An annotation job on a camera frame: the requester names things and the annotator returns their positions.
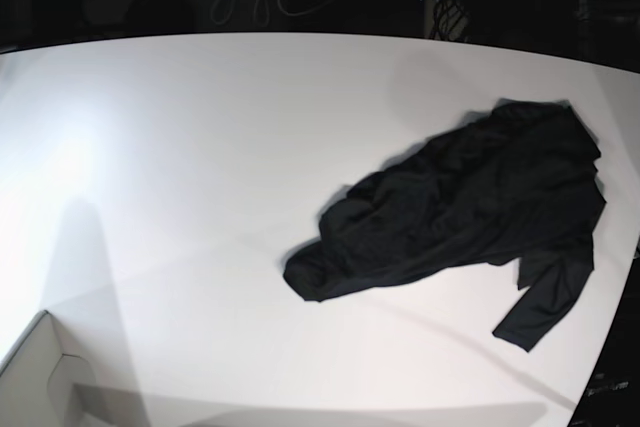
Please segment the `black long-sleeve t-shirt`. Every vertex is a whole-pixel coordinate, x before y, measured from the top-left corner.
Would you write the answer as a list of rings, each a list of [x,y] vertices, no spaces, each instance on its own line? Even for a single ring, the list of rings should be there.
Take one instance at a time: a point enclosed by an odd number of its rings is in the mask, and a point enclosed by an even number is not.
[[[570,104],[503,102],[353,185],[287,259],[284,280],[322,302],[517,261],[522,297],[493,334],[530,351],[593,271],[600,155]]]

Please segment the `white cardboard box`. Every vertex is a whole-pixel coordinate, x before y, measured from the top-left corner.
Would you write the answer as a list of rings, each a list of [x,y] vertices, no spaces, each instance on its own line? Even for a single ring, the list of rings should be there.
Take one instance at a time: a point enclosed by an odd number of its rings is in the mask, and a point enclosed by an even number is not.
[[[1,360],[3,426],[148,426],[139,394],[101,385],[92,365],[63,351],[40,311]]]

